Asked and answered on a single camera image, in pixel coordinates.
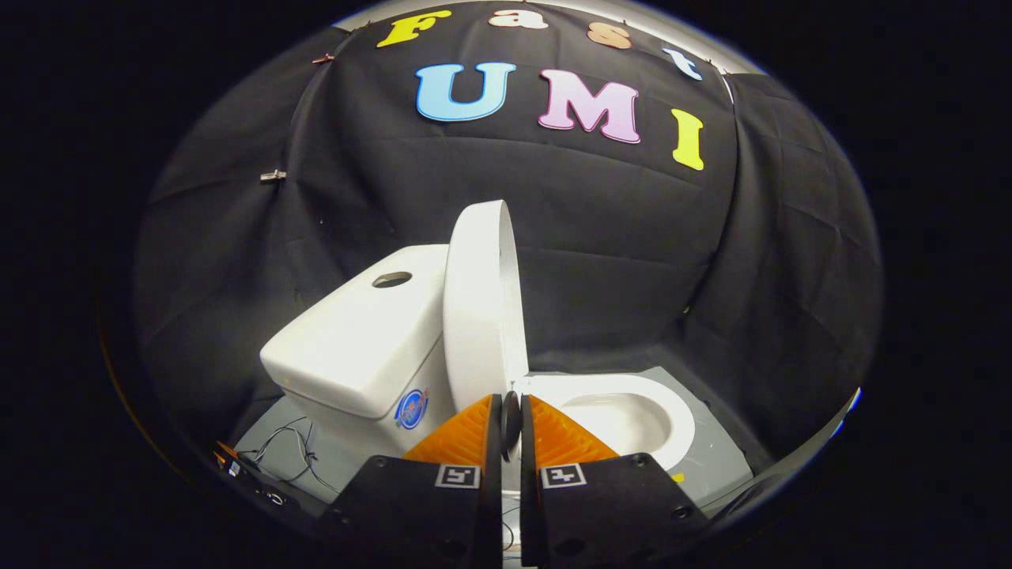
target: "toilet lid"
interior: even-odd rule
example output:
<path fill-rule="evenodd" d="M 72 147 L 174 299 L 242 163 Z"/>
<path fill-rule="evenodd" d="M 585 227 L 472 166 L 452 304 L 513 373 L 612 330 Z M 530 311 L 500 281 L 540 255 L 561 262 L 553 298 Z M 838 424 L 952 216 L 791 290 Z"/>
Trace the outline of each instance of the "toilet lid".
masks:
<path fill-rule="evenodd" d="M 504 394 L 527 374 L 520 273 L 503 200 L 469 206 L 450 237 L 443 289 L 443 339 L 457 410 Z"/>

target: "letter u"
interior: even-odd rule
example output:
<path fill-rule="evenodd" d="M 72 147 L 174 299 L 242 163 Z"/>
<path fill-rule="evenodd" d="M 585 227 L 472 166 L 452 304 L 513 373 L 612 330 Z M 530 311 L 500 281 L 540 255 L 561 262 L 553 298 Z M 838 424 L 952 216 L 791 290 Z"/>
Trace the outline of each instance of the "letter u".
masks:
<path fill-rule="evenodd" d="M 499 110 L 506 101 L 506 76 L 516 66 L 510 63 L 483 63 L 475 69 L 485 75 L 485 83 L 481 98 L 468 103 L 456 102 L 450 97 L 453 76 L 463 71 L 462 65 L 448 63 L 419 69 L 415 73 L 421 78 L 418 112 L 433 120 L 450 123 L 483 118 Z"/>

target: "yellow letter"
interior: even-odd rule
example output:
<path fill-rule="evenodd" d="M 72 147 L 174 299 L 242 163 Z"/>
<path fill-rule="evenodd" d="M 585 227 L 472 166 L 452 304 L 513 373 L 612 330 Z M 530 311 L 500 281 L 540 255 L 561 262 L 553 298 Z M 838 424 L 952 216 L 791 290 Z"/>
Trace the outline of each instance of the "yellow letter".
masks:
<path fill-rule="evenodd" d="M 671 109 L 678 124 L 678 148 L 671 153 L 679 164 L 685 164 L 693 170 L 702 170 L 702 159 L 699 158 L 699 130 L 702 120 L 677 108 Z"/>
<path fill-rule="evenodd" d="M 530 10 L 499 10 L 489 23 L 499 27 L 528 27 L 530 29 L 544 29 L 549 24 L 544 23 L 541 14 Z"/>
<path fill-rule="evenodd" d="M 428 29 L 436 22 L 436 18 L 444 18 L 451 13 L 452 12 L 449 10 L 439 10 L 438 12 L 419 14 L 417 16 L 397 20 L 391 24 L 394 26 L 394 29 L 391 30 L 390 35 L 388 35 L 383 42 L 376 44 L 376 48 L 383 48 L 385 46 L 390 46 L 391 44 L 400 44 L 401 42 L 414 39 L 415 37 L 418 37 L 418 34 L 415 33 L 416 29 Z"/>

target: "metal clip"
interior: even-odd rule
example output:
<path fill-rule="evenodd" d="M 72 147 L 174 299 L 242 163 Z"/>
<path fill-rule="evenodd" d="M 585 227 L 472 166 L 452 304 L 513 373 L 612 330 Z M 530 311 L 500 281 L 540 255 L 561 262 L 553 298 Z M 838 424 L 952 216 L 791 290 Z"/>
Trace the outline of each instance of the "metal clip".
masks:
<path fill-rule="evenodd" d="M 260 174 L 260 181 L 269 182 L 274 180 L 283 180 L 287 177 L 287 172 L 282 172 L 280 170 L 274 170 L 273 172 L 267 172 L 266 174 Z"/>

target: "toilet tank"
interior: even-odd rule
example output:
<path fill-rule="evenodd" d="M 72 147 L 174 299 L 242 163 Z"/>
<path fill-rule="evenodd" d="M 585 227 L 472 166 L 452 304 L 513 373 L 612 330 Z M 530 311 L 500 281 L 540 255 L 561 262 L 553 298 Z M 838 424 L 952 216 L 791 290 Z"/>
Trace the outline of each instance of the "toilet tank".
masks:
<path fill-rule="evenodd" d="M 274 383 L 358 464 L 402 456 L 454 414 L 442 347 L 446 252 L 391 254 L 260 350 Z"/>

